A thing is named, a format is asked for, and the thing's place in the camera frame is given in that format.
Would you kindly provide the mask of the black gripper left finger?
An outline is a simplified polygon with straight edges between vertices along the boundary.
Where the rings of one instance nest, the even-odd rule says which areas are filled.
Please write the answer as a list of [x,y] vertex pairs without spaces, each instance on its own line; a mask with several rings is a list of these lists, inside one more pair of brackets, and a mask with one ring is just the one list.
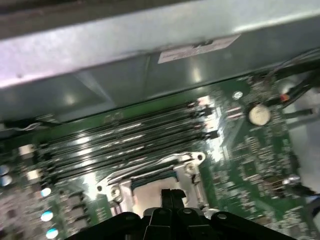
[[170,240],[172,237],[173,191],[161,191],[161,207],[151,215],[140,217],[122,212],[74,235],[73,240]]

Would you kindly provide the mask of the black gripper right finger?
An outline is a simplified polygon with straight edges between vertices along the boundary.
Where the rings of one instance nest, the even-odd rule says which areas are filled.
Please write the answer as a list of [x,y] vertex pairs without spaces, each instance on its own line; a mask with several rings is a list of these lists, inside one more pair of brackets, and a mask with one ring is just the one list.
[[185,207],[181,189],[172,190],[172,206],[176,222],[187,240],[292,240],[283,233],[226,211],[218,211],[208,219]]

